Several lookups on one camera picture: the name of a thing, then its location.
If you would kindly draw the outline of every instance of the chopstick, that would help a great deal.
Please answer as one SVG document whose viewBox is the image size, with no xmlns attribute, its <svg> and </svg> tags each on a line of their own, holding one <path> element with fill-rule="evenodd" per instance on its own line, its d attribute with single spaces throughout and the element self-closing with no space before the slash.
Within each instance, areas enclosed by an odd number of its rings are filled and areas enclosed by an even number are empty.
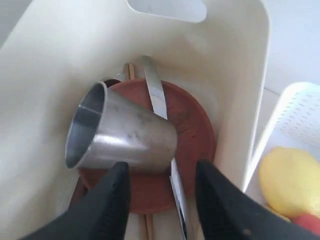
<svg viewBox="0 0 320 240">
<path fill-rule="evenodd" d="M 135 65 L 127 63 L 125 65 L 126 77 L 129 80 L 136 79 Z M 141 240 L 154 240 L 154 219 L 152 214 L 139 215 Z"/>
</svg>

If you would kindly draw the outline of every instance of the white container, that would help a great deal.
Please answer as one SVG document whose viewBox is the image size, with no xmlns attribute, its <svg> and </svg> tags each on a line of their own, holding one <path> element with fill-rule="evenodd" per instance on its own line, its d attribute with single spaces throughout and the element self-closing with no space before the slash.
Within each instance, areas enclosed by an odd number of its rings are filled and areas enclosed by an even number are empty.
<svg viewBox="0 0 320 240">
<path fill-rule="evenodd" d="M 264 85 L 266 10 L 259 0 L 205 0 L 205 8 L 200 0 L 160 2 L 30 4 L 0 51 L 0 239 L 66 210 L 77 173 L 64 165 L 64 146 L 77 104 L 93 82 L 141 55 L 203 106 L 217 136 L 215 164 L 244 189 Z M 140 238 L 137 219 L 130 215 L 127 239 Z M 154 215 L 154 232 L 179 239 L 175 209 Z"/>
<path fill-rule="evenodd" d="M 274 147 L 308 151 L 320 162 L 320 86 L 299 82 L 288 86 L 281 95 L 245 176 L 245 193 L 265 205 L 259 184 L 261 158 Z"/>
</svg>

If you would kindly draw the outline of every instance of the metal cup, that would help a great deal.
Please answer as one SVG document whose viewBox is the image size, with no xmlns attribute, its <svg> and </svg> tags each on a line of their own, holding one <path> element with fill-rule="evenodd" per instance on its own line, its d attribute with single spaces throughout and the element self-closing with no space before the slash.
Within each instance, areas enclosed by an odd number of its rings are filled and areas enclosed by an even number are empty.
<svg viewBox="0 0 320 240">
<path fill-rule="evenodd" d="M 65 164 L 109 169 L 121 161 L 132 171 L 160 173 L 170 166 L 177 142 L 172 123 L 98 82 L 74 114 Z"/>
</svg>

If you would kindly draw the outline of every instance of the brown plate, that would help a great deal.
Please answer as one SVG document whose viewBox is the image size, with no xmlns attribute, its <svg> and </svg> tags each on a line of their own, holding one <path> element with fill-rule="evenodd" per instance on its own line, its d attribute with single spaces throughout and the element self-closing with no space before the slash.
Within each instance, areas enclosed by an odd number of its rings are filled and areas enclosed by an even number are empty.
<svg viewBox="0 0 320 240">
<path fill-rule="evenodd" d="M 200 159 L 213 161 L 215 138 L 209 118 L 188 92 L 162 81 L 167 104 L 168 119 L 178 132 L 176 161 L 182 178 L 185 195 L 195 193 L 196 163 Z M 120 95 L 152 111 L 147 83 L 144 79 L 128 80 L 110 87 Z M 79 169 L 80 177 L 90 190 L 107 173 L 102 169 Z M 130 211 L 154 214 L 175 207 L 170 184 L 170 168 L 163 174 L 132 173 Z"/>
</svg>

